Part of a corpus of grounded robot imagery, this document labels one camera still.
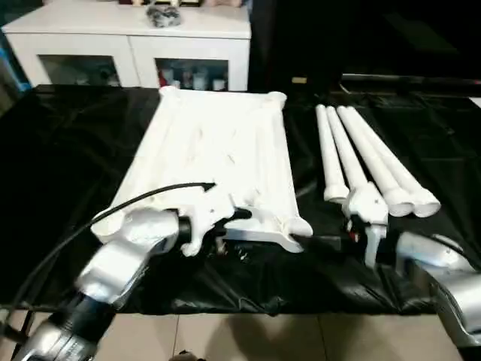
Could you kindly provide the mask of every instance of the white cabinet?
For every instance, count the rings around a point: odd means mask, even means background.
[[[49,83],[247,90],[245,8],[180,8],[158,29],[145,7],[61,0],[2,29],[32,86]]]

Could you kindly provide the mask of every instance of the pvc pipe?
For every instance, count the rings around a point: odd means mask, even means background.
[[[379,154],[365,137],[358,122],[345,107],[337,108],[337,112],[383,194],[389,207],[389,213],[394,217],[403,217],[411,213],[414,209],[412,197],[399,186]]]
[[[365,186],[368,184],[368,179],[347,138],[347,134],[337,116],[336,110],[333,107],[327,107],[327,114],[337,152],[339,153],[340,161],[343,163],[344,171],[346,172],[349,188],[355,190],[356,188]]]
[[[348,107],[347,110],[357,119],[358,124],[368,137],[369,142],[373,145],[374,149],[376,149],[399,185],[411,193],[414,201],[414,214],[417,217],[429,217],[439,211],[441,203],[433,193],[424,188],[417,179],[414,178],[355,108]]]
[[[344,183],[343,171],[340,169],[339,156],[324,105],[316,106],[316,116],[325,179],[324,200],[342,204],[349,194],[349,189]]]

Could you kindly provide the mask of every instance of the black plastic sheet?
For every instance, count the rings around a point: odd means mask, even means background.
[[[33,265],[60,237],[104,209],[123,179],[159,101],[154,89],[42,86],[2,118],[4,216],[2,292],[11,300]],[[340,234],[339,206],[322,200],[324,180],[314,106],[290,98],[284,120],[301,216],[316,235]],[[403,163],[441,201],[427,219],[392,218],[395,228],[436,232],[479,253],[481,109],[467,99],[332,96],[355,105]],[[152,259],[125,311],[417,314],[431,312],[391,269],[372,272],[347,257],[288,253],[275,244],[228,241],[217,255],[179,252]],[[33,308],[53,310],[99,247],[86,233],[55,261]]]

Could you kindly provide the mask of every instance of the black cable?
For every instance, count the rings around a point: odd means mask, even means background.
[[[59,242],[56,247],[53,248],[46,256],[43,258],[37,266],[29,273],[29,275],[26,277],[26,279],[23,281],[22,285],[20,286],[19,290],[17,291],[17,294],[15,295],[13,301],[11,304],[7,307],[7,316],[4,320],[4,323],[0,327],[0,338],[3,338],[5,335],[5,331],[7,327],[10,326],[10,320],[14,314],[14,311],[17,309],[19,304],[22,301],[23,296],[25,293],[29,290],[30,284],[33,282],[37,274],[42,270],[43,267],[45,267],[48,262],[56,255],[58,254],[61,250],[63,250],[67,245],[69,245],[80,233],[88,229],[90,226],[93,224],[96,224],[97,222],[103,220],[105,217],[109,217],[111,214],[114,214],[115,212],[128,207],[129,205],[136,203],[142,199],[148,198],[150,196],[154,196],[155,194],[167,192],[169,190],[178,190],[180,188],[190,188],[190,187],[203,187],[204,190],[208,190],[212,188],[215,184],[214,183],[182,183],[182,184],[173,184],[171,186],[166,186],[162,188],[158,188],[156,190],[151,190],[149,192],[143,193],[133,199],[128,200],[127,202],[123,202],[120,205],[117,205],[108,211],[105,211],[102,214],[99,214],[97,217],[91,219],[89,222],[83,224],[77,230],[73,233],[71,233],[67,238],[65,238],[63,241]]]

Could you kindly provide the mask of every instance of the white plastic tray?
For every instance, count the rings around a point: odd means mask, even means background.
[[[282,116],[286,96],[172,86],[160,93],[159,108],[110,206],[170,184],[215,182],[231,193],[236,206],[253,213],[249,220],[229,223],[225,238],[273,241],[302,251],[289,234],[308,236],[313,230],[299,217],[295,200]],[[175,190],[131,207],[182,213],[201,192]]]

